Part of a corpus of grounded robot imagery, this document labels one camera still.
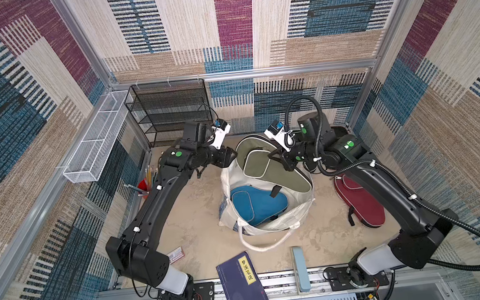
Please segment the white canvas tote bag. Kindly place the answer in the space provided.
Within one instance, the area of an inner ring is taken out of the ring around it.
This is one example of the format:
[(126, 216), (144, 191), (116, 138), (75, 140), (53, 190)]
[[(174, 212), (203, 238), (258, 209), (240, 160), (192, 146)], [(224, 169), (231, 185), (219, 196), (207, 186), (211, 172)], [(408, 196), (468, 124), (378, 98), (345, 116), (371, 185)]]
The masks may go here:
[[(247, 249), (266, 252), (278, 247), (306, 219), (315, 200), (311, 173), (296, 166), (287, 171), (269, 158), (279, 145), (259, 134), (247, 135), (236, 146), (237, 158), (221, 172), (223, 200), (219, 225), (238, 232)], [(267, 247), (249, 244), (245, 237), (286, 234)]]

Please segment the olive green paddle cover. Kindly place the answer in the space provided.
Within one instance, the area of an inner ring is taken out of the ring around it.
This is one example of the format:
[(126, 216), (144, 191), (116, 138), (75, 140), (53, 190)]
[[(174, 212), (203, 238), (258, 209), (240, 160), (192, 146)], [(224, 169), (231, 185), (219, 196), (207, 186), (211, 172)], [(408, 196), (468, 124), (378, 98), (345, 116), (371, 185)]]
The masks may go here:
[(305, 173), (297, 168), (287, 171), (280, 160), (269, 158), (269, 154), (277, 147), (272, 141), (258, 134), (243, 138), (236, 147), (236, 159), (243, 174), (298, 193), (310, 192), (313, 182)]

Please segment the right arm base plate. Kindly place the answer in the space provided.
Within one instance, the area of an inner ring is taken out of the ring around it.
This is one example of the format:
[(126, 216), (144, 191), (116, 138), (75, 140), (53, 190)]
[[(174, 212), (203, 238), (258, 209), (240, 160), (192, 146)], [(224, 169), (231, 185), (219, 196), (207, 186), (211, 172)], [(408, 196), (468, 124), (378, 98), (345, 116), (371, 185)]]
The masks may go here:
[(368, 287), (385, 288), (390, 284), (388, 276), (383, 271), (371, 276), (362, 270), (346, 266), (327, 267), (323, 270), (322, 276), (334, 292)]

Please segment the blue paddle cover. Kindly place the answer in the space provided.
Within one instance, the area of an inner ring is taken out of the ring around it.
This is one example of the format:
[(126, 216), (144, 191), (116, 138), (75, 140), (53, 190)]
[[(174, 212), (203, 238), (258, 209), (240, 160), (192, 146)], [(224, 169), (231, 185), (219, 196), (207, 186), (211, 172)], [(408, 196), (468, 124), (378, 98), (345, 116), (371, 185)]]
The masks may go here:
[(231, 190), (231, 201), (239, 214), (251, 226), (259, 226), (277, 219), (289, 206), (281, 186), (262, 190), (251, 185)]

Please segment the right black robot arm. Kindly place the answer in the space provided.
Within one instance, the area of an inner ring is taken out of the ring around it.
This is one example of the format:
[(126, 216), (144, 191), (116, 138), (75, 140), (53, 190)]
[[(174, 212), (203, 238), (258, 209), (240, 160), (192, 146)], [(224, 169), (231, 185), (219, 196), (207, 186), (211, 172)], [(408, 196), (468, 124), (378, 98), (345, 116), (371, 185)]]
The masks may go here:
[(366, 198), (359, 203), (347, 199), (350, 209), (363, 215), (370, 203), (378, 203), (400, 226), (399, 233), (388, 242), (359, 251), (350, 261), (349, 274), (360, 285), (371, 276), (388, 269), (409, 267), (421, 269), (437, 264), (433, 255), (455, 226), (458, 216), (418, 197), (375, 157), (374, 153), (344, 127), (332, 127), (325, 114), (309, 113), (299, 121), (300, 129), (292, 131), (275, 120), (266, 136), (277, 142), (271, 158), (292, 171), (298, 163), (307, 170), (339, 177), (363, 189)]

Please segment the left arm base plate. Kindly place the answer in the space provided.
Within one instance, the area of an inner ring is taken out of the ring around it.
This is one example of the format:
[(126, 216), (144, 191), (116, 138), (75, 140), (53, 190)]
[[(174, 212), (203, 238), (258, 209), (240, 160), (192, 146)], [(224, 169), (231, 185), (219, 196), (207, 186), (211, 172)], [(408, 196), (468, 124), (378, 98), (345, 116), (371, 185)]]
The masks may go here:
[(215, 283), (199, 282), (187, 286), (183, 294), (176, 295), (165, 290), (160, 290), (156, 300), (215, 300)]

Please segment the maroon paddle cover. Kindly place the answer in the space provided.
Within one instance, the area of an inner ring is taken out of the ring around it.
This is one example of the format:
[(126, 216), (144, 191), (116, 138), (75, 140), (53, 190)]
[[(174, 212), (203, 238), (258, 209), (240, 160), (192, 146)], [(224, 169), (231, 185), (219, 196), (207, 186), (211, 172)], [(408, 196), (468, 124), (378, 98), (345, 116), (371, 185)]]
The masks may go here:
[(346, 175), (335, 176), (334, 187), (348, 207), (348, 222), (352, 227), (355, 220), (368, 228), (379, 228), (386, 220), (384, 207), (362, 186)]

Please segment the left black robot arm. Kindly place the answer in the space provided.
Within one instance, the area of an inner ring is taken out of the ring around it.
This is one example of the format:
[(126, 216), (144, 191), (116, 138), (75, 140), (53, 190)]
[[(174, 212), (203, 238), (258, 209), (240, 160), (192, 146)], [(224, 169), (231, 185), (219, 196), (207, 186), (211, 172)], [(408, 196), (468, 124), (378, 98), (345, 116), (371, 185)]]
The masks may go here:
[(194, 173), (208, 165), (229, 167), (237, 153), (223, 142), (230, 124), (217, 119), (211, 127), (187, 122), (182, 138), (163, 152), (148, 197), (132, 223), (105, 250), (118, 275), (190, 300), (194, 285), (189, 274), (171, 267), (167, 255), (157, 251), (170, 211)]

